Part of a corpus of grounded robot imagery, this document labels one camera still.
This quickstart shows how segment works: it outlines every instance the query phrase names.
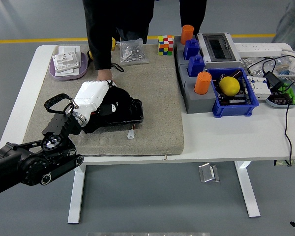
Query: purple tray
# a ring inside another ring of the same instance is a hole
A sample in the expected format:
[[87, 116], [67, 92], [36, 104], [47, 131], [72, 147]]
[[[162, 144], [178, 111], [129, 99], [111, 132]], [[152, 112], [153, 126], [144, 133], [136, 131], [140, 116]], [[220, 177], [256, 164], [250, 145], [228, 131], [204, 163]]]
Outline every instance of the purple tray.
[[49, 73], [56, 80], [76, 80], [84, 76], [87, 70], [88, 70], [88, 57], [84, 53], [81, 53], [81, 66], [79, 68], [78, 75], [55, 76], [56, 69], [55, 69], [54, 60], [51, 58], [49, 63]]

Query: gray felt mat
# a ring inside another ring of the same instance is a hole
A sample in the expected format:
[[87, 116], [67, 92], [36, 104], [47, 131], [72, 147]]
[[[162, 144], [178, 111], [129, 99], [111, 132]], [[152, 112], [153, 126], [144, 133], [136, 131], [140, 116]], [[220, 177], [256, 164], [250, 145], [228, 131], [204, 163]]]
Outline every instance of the gray felt mat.
[[[118, 87], [143, 104], [144, 121], [135, 127], [135, 138], [127, 139], [131, 125], [101, 127], [92, 134], [70, 135], [79, 154], [83, 155], [176, 155], [184, 147], [179, 91], [174, 56], [159, 56], [157, 45], [144, 45], [149, 64], [123, 66], [121, 73], [112, 69]], [[87, 53], [87, 45], [81, 46]], [[120, 64], [119, 47], [112, 52], [112, 62]], [[48, 113], [44, 103], [49, 98], [66, 93], [75, 97], [84, 81], [95, 80], [97, 71], [93, 63], [86, 75], [75, 81], [58, 81], [47, 71], [36, 106], [29, 121], [24, 142], [42, 139], [41, 131], [53, 114]]]

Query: human hand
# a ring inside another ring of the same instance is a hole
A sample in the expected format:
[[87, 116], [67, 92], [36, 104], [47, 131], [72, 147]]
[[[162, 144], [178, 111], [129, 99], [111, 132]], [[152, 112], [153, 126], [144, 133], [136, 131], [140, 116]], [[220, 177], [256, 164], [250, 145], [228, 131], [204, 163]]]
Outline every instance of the human hand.
[[96, 80], [113, 80], [112, 72], [107, 70], [98, 70], [98, 75]]

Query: rubik's cube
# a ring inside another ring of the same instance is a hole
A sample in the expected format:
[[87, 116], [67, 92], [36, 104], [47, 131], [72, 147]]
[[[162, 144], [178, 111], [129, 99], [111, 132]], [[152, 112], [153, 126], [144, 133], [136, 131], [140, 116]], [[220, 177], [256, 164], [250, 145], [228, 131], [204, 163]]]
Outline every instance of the rubik's cube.
[[158, 54], [169, 55], [173, 54], [174, 41], [171, 35], [159, 36], [158, 37]]

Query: yellow floor line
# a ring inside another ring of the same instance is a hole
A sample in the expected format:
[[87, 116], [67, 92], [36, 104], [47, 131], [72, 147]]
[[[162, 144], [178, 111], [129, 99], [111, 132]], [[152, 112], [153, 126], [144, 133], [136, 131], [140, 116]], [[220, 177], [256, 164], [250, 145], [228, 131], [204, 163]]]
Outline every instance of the yellow floor line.
[[[265, 38], [274, 37], [274, 33], [264, 34], [232, 34], [232, 38]], [[157, 36], [148, 36], [147, 39], [157, 39]], [[87, 38], [34, 38], [34, 39], [4, 39], [0, 40], [0, 44], [4, 43], [43, 43], [43, 42], [75, 42], [87, 41]]]

